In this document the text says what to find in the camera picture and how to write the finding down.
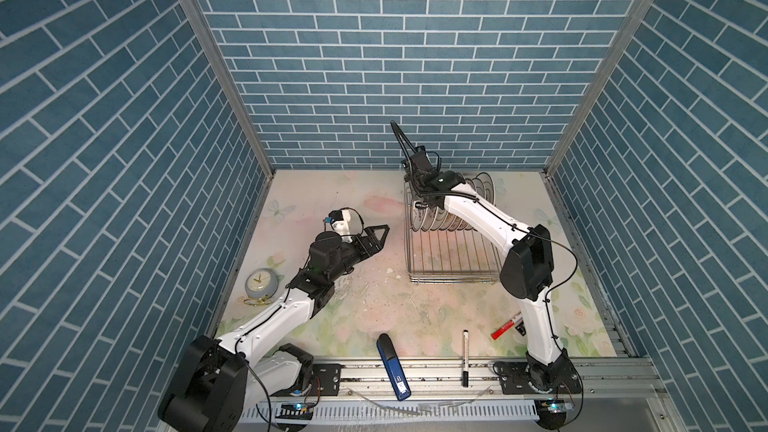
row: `alarm clock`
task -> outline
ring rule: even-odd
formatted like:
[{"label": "alarm clock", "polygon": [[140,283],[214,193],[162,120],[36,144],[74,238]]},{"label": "alarm clock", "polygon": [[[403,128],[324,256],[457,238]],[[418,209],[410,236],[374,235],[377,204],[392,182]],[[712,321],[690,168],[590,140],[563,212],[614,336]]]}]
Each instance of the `alarm clock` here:
[{"label": "alarm clock", "polygon": [[245,281],[245,292],[248,294],[246,303],[249,305],[268,304],[277,292],[279,281],[277,274],[271,268],[257,269]]}]

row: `brick wallpaper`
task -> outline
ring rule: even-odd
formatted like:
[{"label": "brick wallpaper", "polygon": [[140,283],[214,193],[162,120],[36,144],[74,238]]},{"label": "brick wallpaper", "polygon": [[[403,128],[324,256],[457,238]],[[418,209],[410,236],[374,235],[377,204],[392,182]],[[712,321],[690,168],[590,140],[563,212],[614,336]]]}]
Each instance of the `brick wallpaper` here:
[{"label": "brick wallpaper", "polygon": [[200,0],[276,167],[542,168],[632,0]]},{"label": "brick wallpaper", "polygon": [[768,430],[768,0],[655,0],[556,181],[690,430]]},{"label": "brick wallpaper", "polygon": [[264,174],[176,0],[0,0],[0,430],[152,430]]}]

